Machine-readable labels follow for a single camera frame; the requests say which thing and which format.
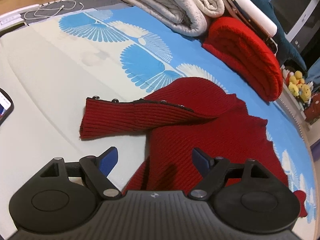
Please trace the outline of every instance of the dark teal fabric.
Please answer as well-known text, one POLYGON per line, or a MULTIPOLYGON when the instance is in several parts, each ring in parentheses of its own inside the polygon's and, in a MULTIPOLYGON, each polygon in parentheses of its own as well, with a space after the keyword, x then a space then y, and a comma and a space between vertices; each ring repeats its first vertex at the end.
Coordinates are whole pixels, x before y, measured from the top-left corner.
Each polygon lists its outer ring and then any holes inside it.
POLYGON ((306 70, 306 64, 296 50, 296 48, 285 38, 284 30, 278 21, 272 5, 267 2, 266 0, 251 0, 265 15, 269 17, 271 21, 273 21, 277 27, 277 33, 273 37, 274 41, 278 44, 278 53, 276 55, 277 60, 279 61, 280 65, 282 65, 286 60, 292 59, 294 62, 298 64, 298 66, 302 70, 306 70))

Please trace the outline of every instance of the metal screw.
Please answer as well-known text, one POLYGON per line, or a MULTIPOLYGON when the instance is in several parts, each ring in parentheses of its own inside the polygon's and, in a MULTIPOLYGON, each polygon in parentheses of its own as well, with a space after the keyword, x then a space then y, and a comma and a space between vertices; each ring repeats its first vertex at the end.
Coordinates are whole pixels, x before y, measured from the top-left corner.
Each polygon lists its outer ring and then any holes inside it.
POLYGON ((202 189, 195 189, 191 191, 191 196, 196 197, 196 198, 203 198, 207 195, 207 193, 202 190, 202 189))
POLYGON ((114 188, 108 188, 103 191, 103 194, 107 197, 116 197, 119 195, 119 191, 114 188))

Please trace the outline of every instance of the red sweater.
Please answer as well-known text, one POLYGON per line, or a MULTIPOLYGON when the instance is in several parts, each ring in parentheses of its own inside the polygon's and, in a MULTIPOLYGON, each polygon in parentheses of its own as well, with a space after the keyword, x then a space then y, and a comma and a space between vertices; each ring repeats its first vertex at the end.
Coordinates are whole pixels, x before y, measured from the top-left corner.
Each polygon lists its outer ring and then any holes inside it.
POLYGON ((266 124, 267 120, 248 115, 245 103, 235 94, 227 95, 209 80, 190 77, 129 103, 88 98, 80 136, 90 139, 150 131, 149 158, 126 190, 187 193, 202 179, 192 164, 194 147, 233 163, 256 159, 288 185, 272 142, 266 138, 266 124))

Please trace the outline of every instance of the blue bed sheet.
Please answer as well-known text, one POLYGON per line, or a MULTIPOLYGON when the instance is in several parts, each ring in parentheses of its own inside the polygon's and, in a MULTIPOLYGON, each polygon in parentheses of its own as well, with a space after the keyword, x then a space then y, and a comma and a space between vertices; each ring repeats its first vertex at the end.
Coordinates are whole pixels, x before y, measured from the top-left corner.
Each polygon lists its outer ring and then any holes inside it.
POLYGON ((123 49, 120 62, 127 78, 147 93, 177 78, 201 73, 225 92, 235 93, 246 102, 250 115, 268 120, 267 138, 274 143, 274 151, 288 175, 289 188, 307 193, 307 220, 314 222, 316 193, 312 160, 294 124, 277 103, 264 102, 237 73, 203 49, 198 40, 173 32, 136 7, 80 12, 62 17, 59 27, 66 33, 96 42, 132 40, 134 44, 123 49))

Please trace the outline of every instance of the bed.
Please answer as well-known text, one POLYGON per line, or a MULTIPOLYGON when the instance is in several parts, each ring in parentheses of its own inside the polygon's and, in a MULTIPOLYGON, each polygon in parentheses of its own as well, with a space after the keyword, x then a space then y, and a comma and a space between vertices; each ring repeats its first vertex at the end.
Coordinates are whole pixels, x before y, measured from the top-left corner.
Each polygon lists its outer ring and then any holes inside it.
POLYGON ((265 103, 239 75, 201 48, 136 7, 100 8, 53 17, 0 39, 0 84, 15 110, 0 128, 0 233, 15 227, 12 194, 50 159, 66 162, 115 146, 119 162, 108 178, 122 189, 148 154, 145 134, 79 139, 85 99, 133 101, 180 77, 204 77, 246 102, 249 114, 268 119, 267 138, 289 179, 307 193, 308 216, 294 232, 317 234, 317 184, 313 160, 290 115, 265 103))

